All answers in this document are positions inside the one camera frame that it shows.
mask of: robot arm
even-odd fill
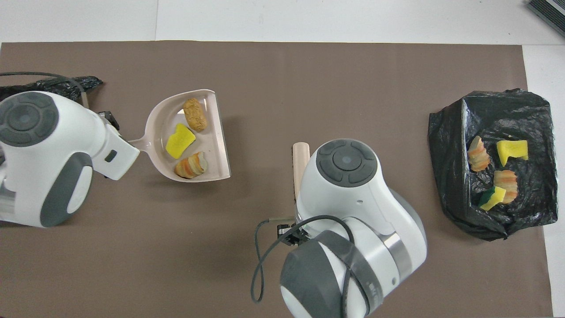
[[[312,155],[295,219],[308,240],[289,253],[280,280],[295,317],[367,316],[425,260],[420,218],[356,140],[330,141]]]
[[[82,205],[93,170],[117,180],[139,154],[98,114],[47,92],[0,103],[0,146],[7,203],[0,220],[38,227],[57,225]]]

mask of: brown tabletop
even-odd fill
[[[430,112],[475,90],[527,88],[519,46],[4,43],[0,70],[101,78],[91,108],[111,110],[128,140],[159,101],[212,89],[232,169],[223,181],[177,183],[141,153],[119,181],[96,174],[66,223],[1,223],[0,316],[290,317],[278,282],[291,247],[274,250],[265,299],[251,301],[253,231],[294,213],[293,143],[338,137],[375,150],[428,237],[426,262],[372,317],[552,315],[542,229],[495,242],[460,231],[441,212],[427,144]],[[275,225],[259,238],[264,250]]]

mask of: bread roll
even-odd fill
[[[467,151],[467,157],[469,159],[469,164],[471,165],[471,170],[479,172],[485,170],[490,163],[490,157],[486,153],[483,140],[479,136],[475,136],[469,150]]]
[[[186,118],[186,122],[190,128],[198,132],[206,129],[208,121],[204,116],[202,105],[200,105],[196,98],[187,100],[183,104],[182,109],[184,110],[184,117]]]
[[[182,159],[175,166],[175,174],[185,179],[192,179],[208,170],[208,162],[204,159],[203,152],[197,152],[188,158]]]
[[[511,170],[494,172],[494,186],[506,190],[502,203],[510,203],[518,196],[518,178]]]

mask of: black cable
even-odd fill
[[[259,252],[259,243],[257,242],[257,232],[259,231],[259,228],[268,223],[269,220],[263,220],[261,221],[258,225],[257,228],[255,229],[255,248],[257,251],[257,256],[259,258],[259,264],[257,264],[257,267],[255,267],[255,272],[253,273],[253,278],[251,279],[251,298],[253,300],[254,303],[259,303],[261,302],[261,300],[263,299],[263,292],[264,292],[264,277],[263,277],[263,263],[265,262],[265,259],[267,258],[267,256],[269,255],[269,253],[271,253],[271,251],[282,241],[284,241],[284,239],[286,239],[288,236],[292,235],[294,232],[296,232],[297,230],[300,229],[300,227],[310,223],[310,222],[314,222],[317,220],[332,220],[335,221],[337,223],[339,223],[341,226],[343,226],[343,228],[345,229],[345,231],[347,232],[347,237],[349,238],[349,242],[351,242],[352,244],[355,244],[355,239],[353,238],[353,233],[351,232],[351,229],[349,228],[349,226],[340,218],[335,217],[335,216],[330,216],[330,215],[319,215],[319,216],[315,216],[315,217],[311,217],[308,218],[296,225],[294,225],[293,227],[291,227],[285,234],[281,235],[279,238],[277,238],[277,240],[271,244],[271,246],[269,246],[269,248],[266,250],[266,252],[263,254],[263,256],[259,257],[260,252]],[[255,291],[253,290],[253,287],[255,286],[255,280],[257,278],[257,274],[259,273],[259,271],[261,272],[261,291],[259,294],[259,298],[256,299],[255,298]],[[347,317],[347,288],[349,287],[349,278],[350,278],[350,271],[348,269],[345,270],[345,281],[344,281],[344,290],[341,294],[341,313],[343,317]]]
[[[72,78],[63,76],[63,75],[59,75],[59,74],[53,74],[53,73],[44,73],[44,72],[3,72],[0,73],[0,76],[12,76],[12,75],[41,75],[41,76],[51,76],[52,78],[60,78],[60,79],[64,79],[64,80],[68,80],[69,82],[71,82],[71,84],[73,84],[74,86],[77,86],[77,88],[80,91],[80,98],[82,100],[82,105],[89,109],[89,105],[88,105],[88,100],[86,98],[86,92],[84,91],[84,88],[82,87],[81,84],[79,84],[79,82],[73,80]]]
[[[257,259],[258,260],[261,259],[261,252],[259,251],[259,241],[257,240],[257,233],[259,233],[259,229],[261,228],[261,226],[263,226],[263,225],[265,225],[269,222],[270,222],[269,219],[263,220],[259,224],[257,224],[257,227],[255,228],[255,250],[257,252]],[[263,275],[263,265],[261,265],[261,267],[260,267],[260,272],[261,272],[261,292],[259,293],[259,298],[257,299],[256,303],[263,300],[263,292],[264,292],[264,288],[265,288],[265,277]]]

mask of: trash bag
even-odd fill
[[[82,85],[84,91],[88,91],[104,83],[95,76],[80,76],[73,78],[73,80]],[[71,84],[68,80],[54,78],[42,79],[26,85],[0,86],[0,101],[3,101],[12,95],[29,91],[50,92],[76,102],[80,99],[80,90],[78,87]]]
[[[478,173],[470,170],[467,158],[477,135],[491,158]],[[529,160],[509,158],[503,167],[496,148],[500,140],[527,140]],[[553,123],[542,97],[521,89],[472,92],[429,115],[428,141],[442,210],[466,233],[492,241],[557,221]],[[518,196],[484,211],[479,200],[493,187],[496,170],[516,174]]]

